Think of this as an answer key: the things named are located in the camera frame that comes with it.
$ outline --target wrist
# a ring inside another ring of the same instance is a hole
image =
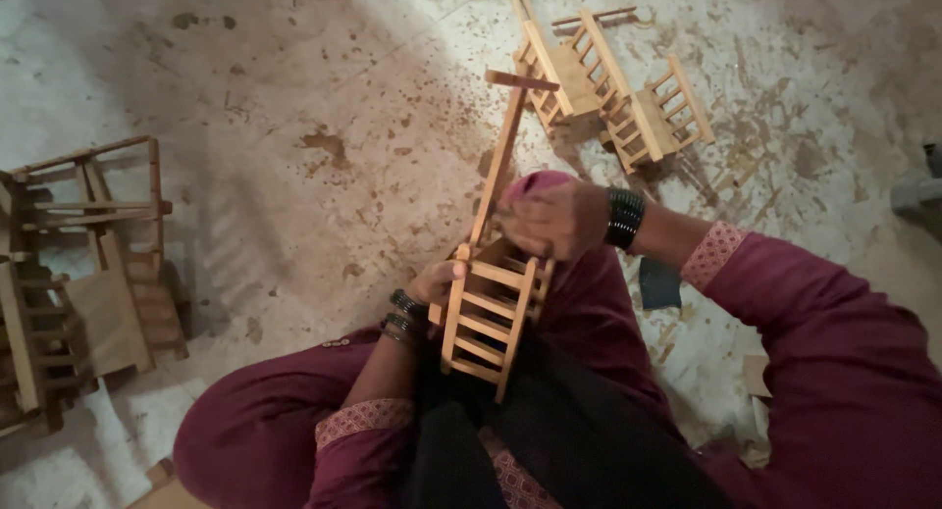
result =
[[[630,190],[608,188],[606,244],[634,253],[633,244],[641,230],[646,209],[644,198]]]

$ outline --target pink cloth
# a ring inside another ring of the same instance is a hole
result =
[[[536,174],[510,190],[562,183],[559,175]],[[701,249],[723,260],[695,253],[684,273],[756,325],[771,358],[771,463],[750,470],[728,453],[699,458],[736,506],[937,507],[942,379],[918,319],[782,240],[717,225]],[[560,265],[529,334],[569,352],[679,437],[615,250]],[[408,466],[401,420],[334,433],[321,448],[315,441],[315,426],[343,403],[378,335],[368,327],[345,336],[348,345],[255,364],[211,386],[177,436],[183,485],[220,508],[394,505],[395,479]]]

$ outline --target wooden stick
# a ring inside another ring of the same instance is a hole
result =
[[[16,265],[9,261],[0,264],[0,305],[3,307],[6,336],[13,353],[13,369],[20,388],[20,404],[23,411],[29,413],[44,407],[45,397],[40,387],[40,374],[33,365],[36,347],[32,338],[28,337],[31,327],[24,312]]]
[[[484,231],[491,201],[500,193],[497,188],[503,174],[507,172],[507,165],[513,153],[513,141],[516,139],[517,129],[520,127],[525,95],[526,89],[523,88],[514,88],[511,91],[511,99],[507,104],[507,111],[504,113],[504,124],[501,126],[500,137],[497,138],[497,146],[494,149],[494,155],[491,157],[491,168],[487,173],[487,182],[484,184],[484,191],[480,197],[480,205],[477,207],[474,226],[471,228],[471,238],[468,240],[472,248],[477,246],[481,232]]]
[[[529,305],[530,294],[533,292],[533,280],[536,277],[538,262],[537,258],[531,257],[526,263],[524,286],[520,290],[520,299],[517,300],[517,319],[511,325],[511,334],[507,341],[507,352],[504,353],[503,369],[500,372],[500,382],[497,383],[497,396],[494,398],[498,404],[504,400],[504,393],[507,391],[507,381],[511,376],[513,359],[517,354],[517,344],[520,343],[520,333],[523,331],[524,322],[526,321],[526,306]]]
[[[677,85],[683,89],[684,97],[690,104],[690,112],[693,114],[693,117],[696,118],[697,129],[700,130],[701,138],[705,143],[715,142],[716,138],[713,137],[713,129],[710,128],[707,115],[704,113],[700,100],[693,94],[693,86],[690,84],[690,80],[687,78],[687,73],[684,71],[683,66],[680,65],[680,60],[677,58],[677,55],[674,53],[668,55],[667,62],[671,65],[671,71],[677,75]]]
[[[615,14],[622,14],[622,13],[625,13],[625,12],[631,12],[631,11],[633,11],[633,10],[635,10],[635,9],[638,9],[638,6],[635,6],[635,7],[625,7],[625,8],[622,8],[622,9],[614,9],[614,10],[604,10],[604,11],[602,11],[602,12],[595,12],[595,13],[593,13],[593,19],[598,20],[599,18],[604,18],[604,17],[606,17],[606,16],[614,16]],[[570,17],[568,17],[568,18],[560,18],[559,20],[555,20],[555,21],[554,21],[552,24],[550,24],[550,25],[574,24],[575,22],[578,22],[578,21],[581,20],[581,19],[582,19],[581,16],[570,16]]]
[[[79,159],[88,159],[95,155],[104,154],[106,152],[111,152],[113,150],[118,150],[124,147],[130,147],[132,145],[147,142],[150,138],[151,138],[150,136],[138,136],[136,138],[129,138],[121,142],[114,142],[114,143],[109,143],[107,145],[102,145],[100,147],[77,150],[76,152],[61,155],[59,157],[54,157],[52,159],[47,159],[39,163],[32,163],[30,165],[17,167],[16,169],[13,169],[9,173],[11,175],[18,175],[21,173],[35,173],[37,171],[42,171],[50,167],[55,167],[56,165],[62,165],[63,163],[71,163]]]
[[[38,211],[75,210],[75,209],[147,209],[150,202],[36,202],[24,205],[23,209]]]
[[[559,90],[559,84],[555,82],[539,80],[538,78],[519,76],[495,70],[487,70],[484,72],[484,80],[492,84],[516,86],[519,88],[529,88],[531,90],[548,90],[549,92],[556,92]]]
[[[84,226],[111,221],[121,221],[125,219],[141,219],[152,216],[154,213],[149,209],[137,209],[132,211],[122,211],[120,213],[105,213],[104,215],[88,215],[84,217],[68,217],[57,221],[48,221],[44,223],[29,223],[22,226],[23,231],[40,231],[42,229],[52,229],[66,226]]]

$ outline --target concrete floor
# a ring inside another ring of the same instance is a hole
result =
[[[544,25],[582,5],[650,15],[609,44],[635,84],[677,53],[717,142],[645,187],[865,275],[936,332],[936,361],[942,245],[890,214],[889,189],[942,124],[940,2],[533,0]],[[507,95],[480,76],[511,70],[520,39],[510,0],[0,0],[0,168],[158,136],[195,314],[190,359],[85,397],[61,433],[0,441],[0,506],[124,507],[212,382],[378,319],[463,236]],[[515,169],[628,182],[532,113]],[[109,177],[119,199],[141,198],[132,176]],[[82,255],[49,260],[82,271]],[[684,434],[755,437],[739,376],[755,330],[682,295],[639,317]]]

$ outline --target black bangle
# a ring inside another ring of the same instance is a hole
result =
[[[644,216],[644,198],[630,190],[608,188],[608,231],[605,241],[627,251]]]
[[[429,316],[429,306],[422,305],[410,298],[402,288],[397,288],[395,292],[389,296],[389,303],[410,316],[417,318],[427,318]]]
[[[416,323],[413,320],[406,318],[405,316],[396,314],[395,312],[390,312],[386,315],[386,323],[392,323],[396,329],[407,334],[413,340],[416,340],[416,338],[424,338],[425,334],[428,334],[429,332],[428,320],[426,320],[424,323]]]

